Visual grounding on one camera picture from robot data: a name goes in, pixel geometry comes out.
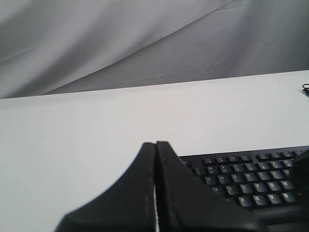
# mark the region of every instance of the black keyboard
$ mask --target black keyboard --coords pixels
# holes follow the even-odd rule
[[[271,231],[291,231],[289,226],[295,231],[295,223],[303,220],[307,209],[299,202],[297,186],[293,182],[293,159],[307,148],[302,146],[180,158],[205,185],[227,201],[252,210],[267,225],[285,223],[280,229],[269,226]]]

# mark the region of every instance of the black cable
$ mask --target black cable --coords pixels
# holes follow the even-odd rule
[[[309,97],[309,84],[303,84],[302,87],[304,94],[306,94]]]

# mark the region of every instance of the white tabletop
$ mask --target white tabletop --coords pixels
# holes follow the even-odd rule
[[[0,231],[50,232],[145,141],[178,155],[308,145],[309,71],[0,100]]]

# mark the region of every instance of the white table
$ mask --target white table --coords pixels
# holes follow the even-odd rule
[[[0,100],[0,231],[50,232],[145,141],[177,154],[309,144],[309,71]]]

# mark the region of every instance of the gray fabric backdrop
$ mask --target gray fabric backdrop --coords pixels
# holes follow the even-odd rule
[[[0,98],[309,68],[308,0],[0,0]]]

